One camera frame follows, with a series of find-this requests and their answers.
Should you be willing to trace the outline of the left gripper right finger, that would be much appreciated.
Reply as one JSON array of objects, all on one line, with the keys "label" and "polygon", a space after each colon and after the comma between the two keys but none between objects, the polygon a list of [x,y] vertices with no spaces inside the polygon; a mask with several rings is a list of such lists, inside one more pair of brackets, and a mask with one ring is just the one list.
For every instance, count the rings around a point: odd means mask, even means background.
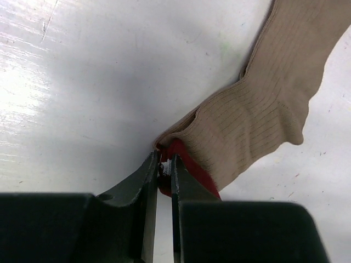
[{"label": "left gripper right finger", "polygon": [[315,222],[291,202],[221,201],[171,160],[175,262],[325,262]]}]

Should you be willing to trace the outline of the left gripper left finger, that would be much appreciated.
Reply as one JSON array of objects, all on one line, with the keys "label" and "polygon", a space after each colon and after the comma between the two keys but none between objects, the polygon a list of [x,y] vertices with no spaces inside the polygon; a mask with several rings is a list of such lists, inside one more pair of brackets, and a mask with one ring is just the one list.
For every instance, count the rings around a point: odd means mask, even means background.
[{"label": "left gripper left finger", "polygon": [[90,193],[2,193],[1,262],[152,262],[158,154]]}]

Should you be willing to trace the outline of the tan sock with red cuff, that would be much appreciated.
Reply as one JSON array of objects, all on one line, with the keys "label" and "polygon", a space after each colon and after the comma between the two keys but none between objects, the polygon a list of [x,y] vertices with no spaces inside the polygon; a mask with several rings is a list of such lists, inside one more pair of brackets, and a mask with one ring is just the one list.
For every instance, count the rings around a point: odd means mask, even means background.
[{"label": "tan sock with red cuff", "polygon": [[303,142],[309,100],[350,26],[350,1],[274,1],[239,80],[155,141],[161,161],[180,155],[210,193],[281,144]]}]

